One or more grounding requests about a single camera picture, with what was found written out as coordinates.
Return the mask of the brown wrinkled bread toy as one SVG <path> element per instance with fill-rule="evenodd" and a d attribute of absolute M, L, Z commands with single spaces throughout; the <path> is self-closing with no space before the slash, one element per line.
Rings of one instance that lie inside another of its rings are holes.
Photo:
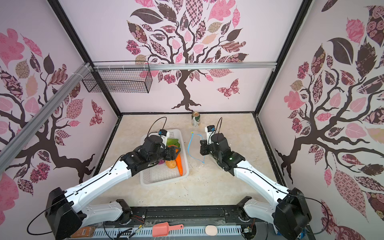
<path fill-rule="evenodd" d="M 174 168 L 177 167 L 177 162 L 175 160 L 173 160 L 173 161 L 165 161 L 165 163 L 166 163 L 166 165 L 167 165 L 167 167 L 169 169 L 174 169 Z"/>

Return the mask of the white plastic perforated basket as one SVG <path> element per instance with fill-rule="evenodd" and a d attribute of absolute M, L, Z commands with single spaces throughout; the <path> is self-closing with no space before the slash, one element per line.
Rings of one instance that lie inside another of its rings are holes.
<path fill-rule="evenodd" d="M 171 129 L 168 130 L 170 133 L 171 139 L 177 139 L 180 143 L 181 153 L 179 156 L 181 157 L 181 164 L 183 169 L 183 174 L 180 175 L 178 167 L 174 169 L 170 169 L 166 164 L 156 165 L 153 168 L 146 169 L 140 172 L 140 182 L 142 186 L 156 186 L 161 184 L 168 184 L 171 182 L 179 181 L 185 179 L 189 173 L 189 165 L 187 159 L 187 151 L 184 146 L 184 140 L 182 133 L 179 129 Z"/>

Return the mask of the clear zip top bag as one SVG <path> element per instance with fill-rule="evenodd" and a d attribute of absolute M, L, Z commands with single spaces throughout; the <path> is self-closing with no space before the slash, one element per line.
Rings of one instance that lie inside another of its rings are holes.
<path fill-rule="evenodd" d="M 193 169 L 213 168 L 214 159 L 210 155 L 201 155 L 201 143 L 200 141 L 206 141 L 206 133 L 198 131 L 191 131 L 191 137 L 187 146 L 187 157 L 189 158 L 189 164 Z"/>

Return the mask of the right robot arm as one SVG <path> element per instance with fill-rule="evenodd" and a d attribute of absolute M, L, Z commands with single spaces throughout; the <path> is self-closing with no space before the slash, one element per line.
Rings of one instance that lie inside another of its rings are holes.
<path fill-rule="evenodd" d="M 201 140 L 200 145 L 201 155 L 210 155 L 221 169 L 247 183 L 267 200 L 266 203 L 247 200 L 242 209 L 248 217 L 272 224 L 287 240 L 298 238 L 312 219 L 300 190 L 290 190 L 262 174 L 245 157 L 231 150 L 222 133 L 207 134 L 207 139 Z"/>

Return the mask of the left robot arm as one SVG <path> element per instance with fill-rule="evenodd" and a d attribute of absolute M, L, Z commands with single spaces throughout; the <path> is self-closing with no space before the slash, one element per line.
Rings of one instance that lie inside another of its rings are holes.
<path fill-rule="evenodd" d="M 67 190 L 52 190 L 45 217 L 55 239 L 64 240 L 82 227 L 102 222 L 128 223 L 132 210 L 124 200 L 94 206 L 90 203 L 118 183 L 156 166 L 160 160 L 174 161 L 181 149 L 168 147 L 167 140 L 165 136 L 148 136 L 141 146 L 119 157 L 100 174 Z"/>

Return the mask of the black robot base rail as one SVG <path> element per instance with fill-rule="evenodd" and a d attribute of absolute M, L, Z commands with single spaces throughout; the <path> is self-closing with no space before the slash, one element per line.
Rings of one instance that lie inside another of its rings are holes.
<path fill-rule="evenodd" d="M 68 204 L 59 204 L 46 213 L 46 219 L 57 240 L 70 237 L 78 229 L 102 222 L 134 225 L 140 222 L 156 224 L 166 221 L 203 222 L 223 220 L 225 223 L 247 225 L 250 221 L 273 224 L 284 238 L 293 240 L 299 236 L 311 221 L 305 200 L 280 201 L 275 209 L 244 198 L 237 205 L 227 206 L 172 206 L 172 207 L 129 207 L 124 200 L 89 206 L 77 213 Z"/>

